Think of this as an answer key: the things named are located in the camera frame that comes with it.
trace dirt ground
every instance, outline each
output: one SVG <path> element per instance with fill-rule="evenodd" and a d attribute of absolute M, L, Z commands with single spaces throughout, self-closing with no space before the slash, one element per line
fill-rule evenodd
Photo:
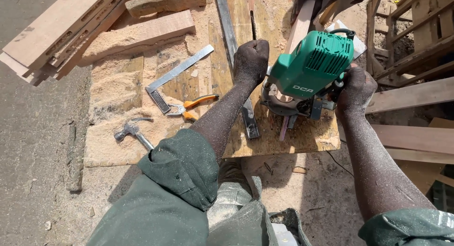
<path fill-rule="evenodd" d="M 366 2 L 349 8 L 335 18 L 355 30 L 364 43 Z M 355 62 L 366 67 L 366 53 Z M 415 116 L 414 111 L 384 112 L 370 119 L 375 123 L 399 125 L 425 124 L 429 120 L 424 116 Z M 344 138 L 340 124 L 339 130 L 341 138 Z M 352 168 L 345 144 L 340 150 L 331 152 L 245 159 L 245 170 L 262 179 L 263 202 L 268 211 L 288 207 L 297 209 L 303 230 L 314 246 L 365 245 L 357 236 L 363 221 L 355 199 L 354 181 L 350 174 Z M 306 174 L 293 173 L 295 166 L 305 168 Z M 59 193 L 55 201 L 58 207 L 50 219 L 52 229 L 46 236 L 50 245 L 85 245 L 101 217 L 128 191 L 138 174 L 140 170 L 135 165 L 85 168 L 81 193 L 70 194 L 63 187 L 57 188 Z"/>

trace dca logo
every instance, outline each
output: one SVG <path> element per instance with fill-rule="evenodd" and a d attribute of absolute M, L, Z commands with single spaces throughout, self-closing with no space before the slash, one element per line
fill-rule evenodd
<path fill-rule="evenodd" d="M 301 86 L 297 86 L 297 85 L 294 85 L 293 88 L 294 89 L 299 89 L 299 90 L 304 91 L 304 92 L 314 92 L 314 90 L 312 90 L 312 89 L 307 89 L 305 87 L 301 87 Z"/>

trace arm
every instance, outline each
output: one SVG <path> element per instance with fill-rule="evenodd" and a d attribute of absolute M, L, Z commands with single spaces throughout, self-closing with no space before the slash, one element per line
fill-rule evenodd
<path fill-rule="evenodd" d="M 336 114 L 345 131 L 363 219 L 401 208 L 435 209 L 389 156 L 365 118 L 377 89 L 375 80 L 360 67 L 350 69 L 347 80 Z"/>
<path fill-rule="evenodd" d="M 224 155 L 231 128 L 241 108 L 265 78 L 268 55 L 266 40 L 252 40 L 241 45 L 235 54 L 233 88 L 190 127 L 211 144 L 218 163 Z"/>

